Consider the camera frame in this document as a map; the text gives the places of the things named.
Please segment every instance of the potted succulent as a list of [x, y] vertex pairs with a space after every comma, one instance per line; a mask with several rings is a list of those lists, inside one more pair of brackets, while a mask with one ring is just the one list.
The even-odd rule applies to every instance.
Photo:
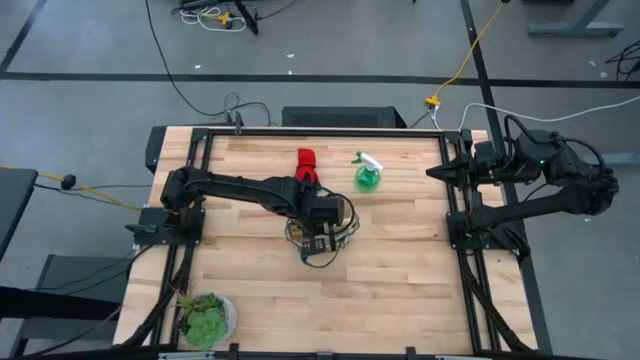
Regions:
[[229, 299], [215, 294], [191, 297], [179, 291], [177, 296], [182, 308], [178, 330], [189, 344], [207, 351], [235, 330], [238, 318]]

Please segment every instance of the metal bracket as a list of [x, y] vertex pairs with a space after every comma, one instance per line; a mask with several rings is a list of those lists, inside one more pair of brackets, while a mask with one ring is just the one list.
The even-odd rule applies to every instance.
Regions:
[[206, 352], [176, 352], [176, 353], [160, 353], [158, 355], [158, 360], [202, 360], [215, 359], [215, 352], [206, 351]]
[[456, 250], [511, 250], [520, 257], [529, 255], [529, 246], [512, 222], [502, 223], [485, 232], [469, 234], [465, 229], [467, 215], [458, 211], [447, 213], [451, 248]]
[[238, 351], [240, 350], [240, 344], [231, 343], [229, 344], [229, 354], [227, 355], [227, 360], [238, 360]]
[[416, 356], [416, 348], [413, 346], [407, 346], [405, 348], [405, 351], [407, 353], [407, 360], [416, 360], [417, 356]]
[[445, 139], [447, 139], [449, 142], [452, 142], [454, 144], [457, 144], [460, 141], [459, 131], [446, 130], [446, 131], [443, 131], [442, 134], [444, 135]]
[[535, 36], [616, 36], [624, 24], [594, 22], [593, 20], [611, 0], [592, 0], [591, 6], [573, 22], [529, 25], [529, 35]]
[[180, 230], [166, 225], [169, 213], [163, 208], [143, 208], [138, 225], [127, 225], [136, 245], [198, 245], [202, 239], [205, 210], [191, 209], [189, 228]]
[[244, 122], [242, 121], [242, 116], [240, 115], [240, 112], [236, 111], [235, 116], [236, 116], [236, 125], [233, 130], [233, 135], [240, 136], [242, 135], [242, 127], [244, 126]]
[[209, 133], [208, 128], [193, 128], [191, 131], [191, 142], [198, 142], [202, 140]]

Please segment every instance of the white cable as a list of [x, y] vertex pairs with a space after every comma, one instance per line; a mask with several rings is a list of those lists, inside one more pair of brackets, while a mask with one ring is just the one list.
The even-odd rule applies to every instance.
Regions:
[[[631, 98], [629, 100], [623, 101], [621, 103], [598, 106], [598, 107], [595, 107], [595, 108], [592, 108], [592, 109], [587, 109], [587, 110], [584, 110], [584, 111], [581, 111], [581, 112], [578, 112], [578, 113], [575, 113], [575, 114], [571, 114], [571, 115], [567, 115], [567, 116], [563, 116], [563, 117], [559, 117], [559, 118], [553, 118], [553, 119], [539, 119], [539, 118], [536, 118], [536, 117], [533, 117], [533, 116], [522, 115], [522, 114], [515, 113], [513, 111], [501, 109], [501, 108], [498, 108], [498, 107], [495, 107], [495, 106], [490, 106], [490, 105], [480, 104], [480, 103], [471, 103], [471, 104], [467, 105], [467, 107], [464, 108], [464, 112], [462, 113], [462, 119], [460, 120], [460, 126], [458, 126], [458, 131], [460, 131], [462, 129], [462, 127], [464, 126], [464, 121], [467, 118], [467, 111], [472, 106], [480, 106], [480, 107], [493, 109], [493, 110], [496, 110], [496, 111], [499, 111], [499, 112], [502, 112], [502, 113], [505, 113], [505, 114], [517, 116], [517, 117], [519, 117], [521, 119], [528, 119], [528, 120], [540, 121], [540, 122], [557, 122], [557, 121], [568, 120], [568, 119], [571, 119], [571, 118], [574, 118], [574, 117], [577, 117], [577, 116], [581, 116], [581, 115], [584, 115], [584, 114], [588, 114], [588, 113], [591, 113], [591, 112], [594, 112], [594, 111], [607, 110], [607, 109], [613, 109], [613, 108], [616, 108], [616, 107], [619, 107], [619, 106], [624, 106], [624, 105], [630, 104], [630, 103], [632, 103], [634, 101], [637, 101], [637, 100], [640, 100], [640, 96], [636, 96], [634, 98]], [[432, 117], [432, 120], [433, 120], [434, 125], [438, 129], [440, 129], [440, 127], [438, 126], [438, 123], [437, 123], [437, 121], [435, 119], [435, 116]]]
[[431, 113], [431, 120], [433, 120], [433, 125], [436, 126], [436, 129], [442, 131], [442, 128], [440, 127], [440, 125], [438, 125], [437, 120], [438, 109], [440, 109], [440, 106], [436, 106], [433, 111], [429, 110], [429, 112]]
[[200, 11], [198, 10], [190, 10], [184, 11], [180, 10], [180, 17], [183, 23], [188, 25], [200, 24], [200, 26], [207, 31], [219, 31], [219, 32], [240, 32], [247, 28], [247, 23], [243, 18], [230, 18], [230, 21], [242, 21], [244, 26], [240, 29], [219, 29], [219, 28], [210, 28], [207, 27], [202, 19], [206, 19], [206, 17], [202, 15], [211, 15], [211, 16], [220, 16], [222, 14], [222, 10], [219, 7], [211, 6], [206, 7]]

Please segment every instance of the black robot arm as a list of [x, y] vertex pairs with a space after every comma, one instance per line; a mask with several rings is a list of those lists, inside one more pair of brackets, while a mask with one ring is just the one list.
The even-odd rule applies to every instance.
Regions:
[[[522, 130], [517, 139], [511, 138], [510, 121]], [[488, 141], [476, 144], [473, 156], [468, 151], [450, 163], [427, 170], [427, 175], [475, 194], [470, 197], [472, 201], [476, 200], [475, 203], [468, 204], [465, 213], [450, 215], [455, 218], [449, 221], [452, 241], [460, 237], [470, 239], [509, 221], [555, 212], [597, 215], [611, 206], [618, 192], [618, 181], [593, 147], [557, 132], [528, 130], [510, 115], [505, 117], [504, 123], [505, 141], [508, 142], [505, 156], [498, 155], [493, 143]], [[589, 148], [599, 164], [592, 166], [583, 162], [570, 143]], [[471, 148], [470, 138], [467, 148]], [[551, 196], [495, 208], [483, 205], [482, 196], [477, 192], [481, 184], [530, 184], [541, 175], [546, 184], [561, 187], [561, 190]]]
[[271, 213], [299, 221], [314, 235], [341, 225], [344, 219], [344, 200], [318, 196], [319, 190], [317, 185], [289, 176], [252, 180], [183, 167], [169, 172], [160, 200], [177, 226], [184, 225], [183, 213], [189, 206], [206, 195], [259, 204]]

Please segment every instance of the wooden tabletop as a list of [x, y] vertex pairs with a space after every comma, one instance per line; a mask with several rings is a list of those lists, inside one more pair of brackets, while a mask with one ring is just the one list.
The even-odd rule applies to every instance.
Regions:
[[[150, 206], [161, 206], [168, 172], [184, 166], [191, 130], [167, 129]], [[478, 142], [487, 135], [474, 131], [473, 137]], [[333, 264], [313, 269], [301, 263], [285, 240], [284, 218], [255, 204], [207, 198], [189, 291], [228, 297], [239, 318], [231, 339], [216, 349], [227, 350], [236, 342], [242, 351], [404, 353], [405, 347], [415, 346], [423, 354], [471, 353], [458, 260], [445, 223], [445, 184], [424, 172], [441, 164], [437, 140], [216, 136], [209, 169], [254, 179], [293, 176], [300, 147], [316, 152], [323, 186], [353, 201], [360, 229]], [[350, 162], [358, 150], [385, 167], [374, 193], [360, 193], [353, 185], [358, 166]], [[498, 187], [481, 191], [486, 203], [502, 203]], [[521, 339], [535, 347], [515, 257], [501, 250], [484, 253], [496, 307]], [[129, 337], [156, 302], [166, 255], [166, 246], [156, 246], [134, 263], [115, 343]], [[331, 254], [310, 261], [322, 263], [325, 256]], [[488, 348], [484, 313], [477, 303], [476, 309]], [[168, 308], [165, 316], [165, 342], [173, 310]], [[180, 347], [191, 348], [183, 340]]]

